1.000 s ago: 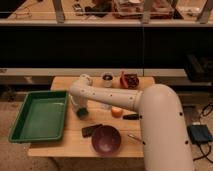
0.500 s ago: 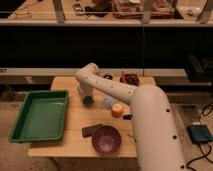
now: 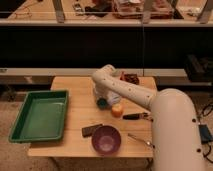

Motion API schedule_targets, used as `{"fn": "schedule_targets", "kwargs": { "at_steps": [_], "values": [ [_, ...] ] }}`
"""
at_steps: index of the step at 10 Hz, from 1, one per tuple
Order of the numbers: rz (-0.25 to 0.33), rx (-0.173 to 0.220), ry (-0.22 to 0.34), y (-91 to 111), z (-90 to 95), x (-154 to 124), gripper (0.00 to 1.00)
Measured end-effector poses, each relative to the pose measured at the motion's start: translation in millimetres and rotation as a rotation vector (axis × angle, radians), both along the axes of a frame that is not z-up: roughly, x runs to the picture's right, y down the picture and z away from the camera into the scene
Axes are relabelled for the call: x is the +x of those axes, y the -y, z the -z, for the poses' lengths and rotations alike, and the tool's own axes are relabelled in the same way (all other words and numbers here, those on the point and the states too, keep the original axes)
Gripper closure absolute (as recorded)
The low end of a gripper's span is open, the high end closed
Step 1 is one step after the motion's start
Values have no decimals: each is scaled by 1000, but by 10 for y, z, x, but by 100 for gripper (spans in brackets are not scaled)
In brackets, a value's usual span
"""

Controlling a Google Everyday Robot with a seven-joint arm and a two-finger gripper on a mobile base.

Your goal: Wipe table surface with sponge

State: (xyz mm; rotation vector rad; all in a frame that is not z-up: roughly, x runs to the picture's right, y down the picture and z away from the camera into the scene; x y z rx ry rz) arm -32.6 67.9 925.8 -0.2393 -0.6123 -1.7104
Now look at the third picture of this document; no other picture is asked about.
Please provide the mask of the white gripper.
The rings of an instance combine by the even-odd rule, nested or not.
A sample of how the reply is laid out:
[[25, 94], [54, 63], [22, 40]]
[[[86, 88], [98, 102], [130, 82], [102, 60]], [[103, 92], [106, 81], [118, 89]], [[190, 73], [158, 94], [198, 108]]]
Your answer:
[[93, 93], [97, 98], [105, 99], [108, 104], [116, 104], [121, 101], [120, 95], [101, 86], [95, 85], [93, 88]]

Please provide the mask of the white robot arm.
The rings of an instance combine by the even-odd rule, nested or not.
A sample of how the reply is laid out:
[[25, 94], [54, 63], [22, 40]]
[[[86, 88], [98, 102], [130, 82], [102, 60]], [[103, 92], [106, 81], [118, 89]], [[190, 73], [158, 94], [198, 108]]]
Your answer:
[[116, 69], [105, 65], [92, 74], [93, 82], [149, 110], [153, 149], [153, 171], [205, 171], [201, 136], [195, 106], [184, 92], [161, 91], [114, 77]]

